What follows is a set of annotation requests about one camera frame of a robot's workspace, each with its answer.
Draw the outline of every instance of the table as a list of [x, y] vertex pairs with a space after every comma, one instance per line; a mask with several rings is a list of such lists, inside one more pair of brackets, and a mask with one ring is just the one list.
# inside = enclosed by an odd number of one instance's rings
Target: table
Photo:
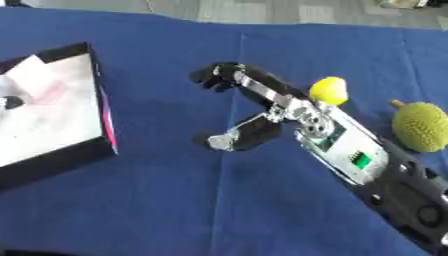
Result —
[[[0, 248], [77, 255], [425, 255], [302, 150], [291, 129], [255, 150], [194, 145], [260, 108], [190, 71], [256, 64], [298, 88], [344, 77], [343, 106], [388, 138], [399, 98], [448, 109], [448, 34], [335, 25], [198, 24], [156, 15], [0, 10], [0, 58], [81, 41], [104, 73], [120, 156], [0, 195]], [[448, 176], [446, 151], [419, 156]]]

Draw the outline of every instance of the blue tablecloth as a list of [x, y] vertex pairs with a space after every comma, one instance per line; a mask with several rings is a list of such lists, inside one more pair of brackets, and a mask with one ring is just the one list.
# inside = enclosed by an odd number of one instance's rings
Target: blue tablecloth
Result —
[[[188, 80], [214, 61], [299, 88], [344, 77], [343, 106], [390, 137], [387, 101], [448, 109], [448, 33], [336, 25], [197, 24], [152, 15], [0, 10], [0, 58], [81, 41], [104, 71], [120, 156], [0, 195], [0, 248], [78, 255], [425, 255], [293, 139], [243, 153], [194, 145], [260, 108]], [[421, 154], [448, 174], [448, 153]]]

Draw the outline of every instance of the yellow lemon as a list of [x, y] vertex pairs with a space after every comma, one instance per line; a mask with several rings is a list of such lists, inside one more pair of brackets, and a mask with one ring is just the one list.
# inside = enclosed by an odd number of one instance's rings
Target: yellow lemon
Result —
[[347, 83], [340, 77], [324, 78], [311, 87], [310, 97], [312, 100], [341, 105], [348, 100]]

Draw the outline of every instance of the robotic hand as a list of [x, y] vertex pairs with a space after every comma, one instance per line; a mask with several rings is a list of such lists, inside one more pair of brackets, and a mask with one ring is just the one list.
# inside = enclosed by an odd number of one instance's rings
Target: robotic hand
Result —
[[279, 136], [282, 123], [295, 123], [302, 147], [368, 207], [422, 249], [448, 255], [448, 182], [405, 151], [257, 67], [214, 63], [191, 79], [218, 92], [238, 88], [265, 108], [224, 134], [208, 136], [206, 146], [248, 150]]

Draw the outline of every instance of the black fingertip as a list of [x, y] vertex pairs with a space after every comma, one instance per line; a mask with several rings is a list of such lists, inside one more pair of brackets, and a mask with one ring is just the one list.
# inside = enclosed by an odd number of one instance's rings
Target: black fingertip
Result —
[[6, 110], [15, 109], [25, 104], [25, 102], [17, 96], [6, 96], [4, 98], [6, 99]]
[[221, 80], [218, 77], [213, 77], [213, 78], [209, 79], [208, 81], [204, 82], [204, 88], [210, 89], [213, 86], [215, 86], [216, 84], [219, 84], [220, 82], [221, 82]]
[[231, 84], [229, 84], [229, 83], [226, 83], [226, 82], [224, 82], [224, 83], [220, 83], [217, 87], [216, 87], [216, 92], [225, 92], [225, 91], [227, 91], [228, 89], [230, 89], [230, 88], [232, 88], [232, 85]]

